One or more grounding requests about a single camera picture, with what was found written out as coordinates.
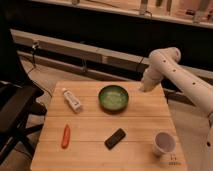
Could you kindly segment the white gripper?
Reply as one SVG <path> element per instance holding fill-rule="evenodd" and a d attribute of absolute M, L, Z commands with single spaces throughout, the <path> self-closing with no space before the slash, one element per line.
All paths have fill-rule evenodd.
<path fill-rule="evenodd" d="M 154 67 L 149 66 L 145 69 L 141 82 L 145 88 L 157 86 L 163 80 L 163 75 Z"/>

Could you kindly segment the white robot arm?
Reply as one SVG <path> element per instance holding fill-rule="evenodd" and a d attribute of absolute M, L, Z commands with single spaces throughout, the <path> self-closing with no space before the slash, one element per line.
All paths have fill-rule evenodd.
<path fill-rule="evenodd" d="M 213 171 L 213 86 L 181 67 L 180 59 L 181 52 L 176 47 L 153 50 L 141 79 L 142 90 L 152 91 L 166 77 L 204 112 L 210 129 L 200 171 Z"/>

